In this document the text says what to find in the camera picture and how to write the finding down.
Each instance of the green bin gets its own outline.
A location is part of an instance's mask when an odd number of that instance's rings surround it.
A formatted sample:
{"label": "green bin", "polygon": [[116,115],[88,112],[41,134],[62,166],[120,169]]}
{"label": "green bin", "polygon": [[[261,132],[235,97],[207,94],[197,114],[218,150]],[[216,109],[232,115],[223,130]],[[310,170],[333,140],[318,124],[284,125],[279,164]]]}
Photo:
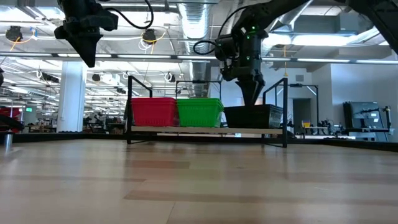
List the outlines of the green bin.
{"label": "green bin", "polygon": [[181,127],[219,128],[224,106],[219,99],[177,100]]}

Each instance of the plastic basket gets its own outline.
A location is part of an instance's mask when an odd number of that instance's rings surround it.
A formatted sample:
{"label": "plastic basket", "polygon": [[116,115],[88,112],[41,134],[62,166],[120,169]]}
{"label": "plastic basket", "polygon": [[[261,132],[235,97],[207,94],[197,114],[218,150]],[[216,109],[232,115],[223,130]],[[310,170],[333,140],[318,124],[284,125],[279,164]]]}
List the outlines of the plastic basket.
{"label": "plastic basket", "polygon": [[229,128],[280,127],[283,109],[274,105],[234,106],[224,108]]}
{"label": "plastic basket", "polygon": [[219,99],[177,100],[181,127],[218,128],[223,104]]}
{"label": "plastic basket", "polygon": [[136,126],[178,126],[177,103],[173,98],[131,99]]}

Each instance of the pillar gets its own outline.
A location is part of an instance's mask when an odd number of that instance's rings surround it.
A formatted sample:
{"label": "pillar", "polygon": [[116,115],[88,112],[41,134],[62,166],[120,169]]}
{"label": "pillar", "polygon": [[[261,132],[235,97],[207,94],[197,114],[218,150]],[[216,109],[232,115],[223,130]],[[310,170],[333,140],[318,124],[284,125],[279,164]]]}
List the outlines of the pillar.
{"label": "pillar", "polygon": [[87,67],[83,62],[63,62],[57,132],[82,131]]}

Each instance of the black bin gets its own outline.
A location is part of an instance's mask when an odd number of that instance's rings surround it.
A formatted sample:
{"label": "black bin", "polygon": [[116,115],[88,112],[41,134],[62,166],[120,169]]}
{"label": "black bin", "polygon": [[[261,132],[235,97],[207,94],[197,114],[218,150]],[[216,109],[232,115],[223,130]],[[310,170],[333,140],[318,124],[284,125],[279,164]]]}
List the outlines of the black bin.
{"label": "black bin", "polygon": [[224,108],[229,128],[278,129],[283,109],[274,105],[234,106]]}

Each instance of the red bin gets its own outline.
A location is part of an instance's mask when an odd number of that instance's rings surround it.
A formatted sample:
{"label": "red bin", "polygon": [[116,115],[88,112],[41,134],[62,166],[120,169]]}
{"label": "red bin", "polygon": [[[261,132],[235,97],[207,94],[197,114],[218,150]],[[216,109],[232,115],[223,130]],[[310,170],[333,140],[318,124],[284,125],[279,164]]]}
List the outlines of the red bin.
{"label": "red bin", "polygon": [[133,98],[132,114],[136,126],[178,126],[177,101],[173,98]]}

